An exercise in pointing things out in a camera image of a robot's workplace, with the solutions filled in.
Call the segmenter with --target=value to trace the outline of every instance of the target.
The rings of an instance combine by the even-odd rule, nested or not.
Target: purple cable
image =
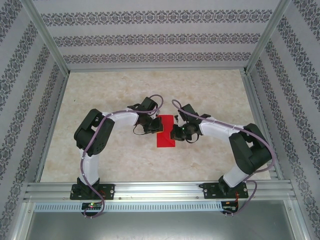
[[[270,146],[265,140],[263,140],[263,139],[262,139],[261,137],[259,137],[258,135],[254,134],[254,133],[252,133],[252,132],[250,132],[250,131],[247,131],[247,130],[245,130],[245,129],[242,129],[242,128],[240,128],[240,127],[237,127],[237,126],[234,126],[234,125],[231,125],[231,124],[228,124],[228,123],[224,123],[224,122],[222,122],[222,121],[211,120],[211,119],[207,119],[207,118],[204,118],[204,117],[197,116],[197,115],[194,115],[194,114],[192,114],[192,113],[189,113],[189,112],[187,112],[187,111],[185,111],[185,110],[182,109],[181,103],[180,103],[178,100],[176,100],[176,99],[173,99],[171,102],[172,102],[173,106],[176,107],[180,112],[183,112],[183,113],[185,113],[185,114],[187,114],[187,115],[189,115],[189,116],[191,116],[191,117],[194,117],[194,118],[197,118],[197,119],[201,119],[201,120],[204,120],[204,121],[207,121],[207,122],[210,122],[210,123],[219,124],[219,125],[225,126],[225,127],[227,127],[227,128],[231,128],[231,129],[235,129],[235,130],[244,132],[244,133],[246,133],[247,135],[250,135],[250,136],[256,138],[257,140],[259,140],[260,142],[262,142],[262,143],[265,145],[265,147],[269,150],[269,152],[270,152],[270,154],[271,154],[271,157],[272,157],[272,161],[271,161],[271,164],[270,164],[269,166],[267,166],[267,167],[264,168],[264,169],[257,170],[257,171],[255,171],[253,174],[255,174],[255,173],[261,173],[261,172],[264,172],[264,171],[268,171],[269,169],[271,169],[271,168],[273,167],[273,165],[275,165],[275,161],[276,161],[276,153],[275,153],[275,151],[271,148],[271,146]],[[245,202],[245,204],[244,204],[237,212],[232,213],[232,212],[230,212],[230,211],[225,210],[226,212],[229,212],[229,215],[232,215],[232,216],[233,216],[233,215],[236,215],[236,214],[240,213],[240,212],[245,208],[245,206],[248,205],[248,203],[251,201],[251,199],[254,197],[254,195],[255,195],[255,193],[256,193],[256,190],[257,190],[257,187],[258,187],[257,182],[254,181],[254,180],[247,180],[247,179],[250,178],[253,174],[247,176],[247,177],[243,180],[243,182],[246,181],[246,182],[251,182],[251,183],[254,183],[254,184],[255,184],[255,188],[254,188],[254,190],[253,190],[253,193],[251,194],[251,196],[249,197],[249,199]]]
[[[102,202],[102,208],[101,208],[101,211],[98,212],[96,215],[94,216],[87,216],[86,215],[86,211],[87,209],[84,210],[83,212],[83,215],[85,218],[90,218],[90,219],[93,219],[93,218],[96,218],[96,217],[99,217],[105,210],[105,199],[104,197],[97,191],[95,190],[92,185],[89,183],[88,179],[86,178],[86,175],[85,175],[85,172],[84,172],[84,159],[85,159],[85,156],[86,156],[86,153],[87,151],[89,150],[89,148],[91,147],[91,145],[94,143],[94,140],[98,134],[98,132],[100,131],[102,125],[104,124],[105,120],[107,118],[109,118],[110,116],[114,115],[114,114],[120,114],[120,113],[137,113],[137,114],[149,114],[149,113],[153,113],[153,112],[157,112],[164,104],[164,98],[159,95],[159,94],[154,94],[154,95],[151,95],[150,98],[153,98],[153,97],[159,97],[161,98],[161,104],[160,106],[158,106],[157,108],[153,109],[153,110],[150,110],[150,111],[138,111],[138,110],[120,110],[120,111],[114,111],[112,113],[109,113],[108,115],[106,115],[102,121],[100,122],[99,126],[96,128],[96,131],[95,133],[93,134],[89,144],[86,146],[85,150],[83,151],[83,154],[82,154],[82,158],[81,158],[81,162],[80,162],[80,170],[81,170],[81,174],[83,176],[83,179],[85,181],[85,183],[88,185],[88,187],[95,193],[99,196],[99,198],[101,199],[101,202]]]

